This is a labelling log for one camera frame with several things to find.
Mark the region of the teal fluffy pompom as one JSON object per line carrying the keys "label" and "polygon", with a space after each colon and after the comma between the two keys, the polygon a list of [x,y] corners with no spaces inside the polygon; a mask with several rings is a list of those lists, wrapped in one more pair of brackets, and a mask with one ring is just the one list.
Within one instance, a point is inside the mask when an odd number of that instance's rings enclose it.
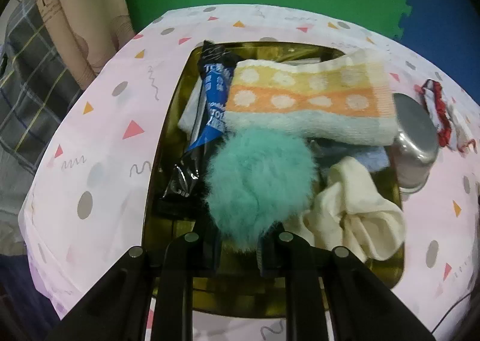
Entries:
{"label": "teal fluffy pompom", "polygon": [[205,202],[220,236],[253,251],[262,235],[306,210],[317,165],[306,140],[275,129],[228,133],[208,162]]}

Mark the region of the cream white cloth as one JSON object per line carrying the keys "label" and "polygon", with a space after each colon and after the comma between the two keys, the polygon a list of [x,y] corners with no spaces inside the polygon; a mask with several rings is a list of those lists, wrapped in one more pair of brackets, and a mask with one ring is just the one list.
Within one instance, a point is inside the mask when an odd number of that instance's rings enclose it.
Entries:
{"label": "cream white cloth", "polygon": [[298,235],[313,247],[349,249],[357,258],[384,261],[404,243],[400,207],[377,191],[370,173],[347,156],[333,165],[328,185],[298,220]]}

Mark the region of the light blue small towel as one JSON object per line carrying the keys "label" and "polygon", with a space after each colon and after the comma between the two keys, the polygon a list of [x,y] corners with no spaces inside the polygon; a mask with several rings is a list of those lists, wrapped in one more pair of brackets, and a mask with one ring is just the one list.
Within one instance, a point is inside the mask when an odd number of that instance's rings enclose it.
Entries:
{"label": "light blue small towel", "polygon": [[368,172],[378,172],[390,166],[384,147],[352,145],[329,139],[311,139],[309,145],[324,178],[330,167],[346,156],[356,159]]}

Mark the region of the orange yellow dotted towel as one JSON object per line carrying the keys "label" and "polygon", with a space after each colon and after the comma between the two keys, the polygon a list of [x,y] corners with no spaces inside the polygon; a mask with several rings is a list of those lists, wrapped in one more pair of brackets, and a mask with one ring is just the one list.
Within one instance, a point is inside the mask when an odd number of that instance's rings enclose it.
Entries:
{"label": "orange yellow dotted towel", "polygon": [[363,146],[389,146],[398,132],[383,55],[370,49],[321,63],[241,61],[224,122]]}

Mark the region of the blue black snack packet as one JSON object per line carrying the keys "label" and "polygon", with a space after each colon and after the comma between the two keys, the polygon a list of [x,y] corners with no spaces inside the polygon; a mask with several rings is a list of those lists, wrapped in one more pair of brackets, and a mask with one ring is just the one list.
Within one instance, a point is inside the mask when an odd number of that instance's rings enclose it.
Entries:
{"label": "blue black snack packet", "polygon": [[174,165],[165,199],[187,199],[199,193],[206,166],[225,133],[224,112],[239,56],[224,46],[205,41],[198,62],[206,96],[201,132]]}

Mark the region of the gold rectangular tin box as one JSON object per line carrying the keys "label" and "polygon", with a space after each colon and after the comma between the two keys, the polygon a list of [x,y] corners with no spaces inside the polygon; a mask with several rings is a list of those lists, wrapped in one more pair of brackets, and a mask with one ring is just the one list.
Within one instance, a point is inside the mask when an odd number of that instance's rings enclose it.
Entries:
{"label": "gold rectangular tin box", "polygon": [[201,241],[193,308],[229,317],[286,313],[268,231],[293,230],[326,185],[337,146],[385,150],[396,136],[383,58],[280,41],[205,41],[183,68],[147,195],[143,242]]}

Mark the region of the pink patterned tablecloth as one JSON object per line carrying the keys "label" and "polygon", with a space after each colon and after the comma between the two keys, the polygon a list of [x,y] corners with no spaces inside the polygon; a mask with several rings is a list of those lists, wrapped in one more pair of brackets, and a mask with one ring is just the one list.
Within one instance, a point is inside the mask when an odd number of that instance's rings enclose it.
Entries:
{"label": "pink patterned tablecloth", "polygon": [[[147,186],[168,106],[203,40],[290,41],[345,53],[379,50],[391,89],[416,97],[438,80],[479,134],[479,106],[448,74],[396,41],[316,13],[265,5],[169,11],[104,67],[64,119],[19,214],[36,288],[65,315],[141,242]],[[479,268],[479,153],[443,149],[422,190],[403,202],[406,260],[395,294],[438,340],[452,339]]]}

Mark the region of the stainless steel bowl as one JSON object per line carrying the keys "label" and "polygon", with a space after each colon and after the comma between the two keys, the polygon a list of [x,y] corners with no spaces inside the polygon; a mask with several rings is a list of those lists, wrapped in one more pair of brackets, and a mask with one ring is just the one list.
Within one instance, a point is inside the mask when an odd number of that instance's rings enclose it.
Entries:
{"label": "stainless steel bowl", "polygon": [[439,140],[427,111],[406,94],[394,93],[398,133],[391,150],[400,190],[419,192],[439,154]]}

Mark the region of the white knit red-trimmed glove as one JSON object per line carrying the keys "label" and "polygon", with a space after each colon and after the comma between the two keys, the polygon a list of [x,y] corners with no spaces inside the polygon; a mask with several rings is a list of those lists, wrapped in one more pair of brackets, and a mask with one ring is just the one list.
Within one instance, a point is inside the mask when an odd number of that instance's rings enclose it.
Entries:
{"label": "white knit red-trimmed glove", "polygon": [[448,105],[448,114],[452,125],[451,149],[461,154],[468,154],[470,151],[477,154],[477,142],[467,124],[464,116],[458,111],[453,103]]}

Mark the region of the red white fabric pouch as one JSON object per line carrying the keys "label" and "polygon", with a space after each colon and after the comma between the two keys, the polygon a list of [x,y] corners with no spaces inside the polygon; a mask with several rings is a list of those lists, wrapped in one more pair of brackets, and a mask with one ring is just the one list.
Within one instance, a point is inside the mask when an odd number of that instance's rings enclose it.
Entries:
{"label": "red white fabric pouch", "polygon": [[422,104],[435,127],[439,146],[452,149],[455,146],[452,121],[448,116],[448,105],[444,100],[440,82],[427,79],[416,91],[420,94]]}

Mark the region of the grey plaid blanket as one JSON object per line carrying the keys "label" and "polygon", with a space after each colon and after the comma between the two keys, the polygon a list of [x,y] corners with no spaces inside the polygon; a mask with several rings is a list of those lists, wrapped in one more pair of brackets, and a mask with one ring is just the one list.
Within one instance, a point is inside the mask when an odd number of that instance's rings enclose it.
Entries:
{"label": "grey plaid blanket", "polygon": [[30,173],[82,94],[37,7],[18,4],[1,47],[1,146]]}

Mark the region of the beige printed curtain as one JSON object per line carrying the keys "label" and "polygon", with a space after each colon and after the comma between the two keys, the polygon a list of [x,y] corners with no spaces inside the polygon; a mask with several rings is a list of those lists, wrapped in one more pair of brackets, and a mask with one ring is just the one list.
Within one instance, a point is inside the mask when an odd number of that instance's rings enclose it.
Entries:
{"label": "beige printed curtain", "polygon": [[135,35],[126,0],[37,0],[37,7],[82,90]]}

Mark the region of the blue foam wall mat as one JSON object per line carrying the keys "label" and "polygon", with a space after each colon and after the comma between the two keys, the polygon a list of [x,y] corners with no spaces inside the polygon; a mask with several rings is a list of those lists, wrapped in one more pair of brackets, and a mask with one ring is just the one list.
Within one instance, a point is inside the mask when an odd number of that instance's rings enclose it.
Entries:
{"label": "blue foam wall mat", "polygon": [[406,0],[397,41],[431,61],[479,100],[479,14],[470,0]]}

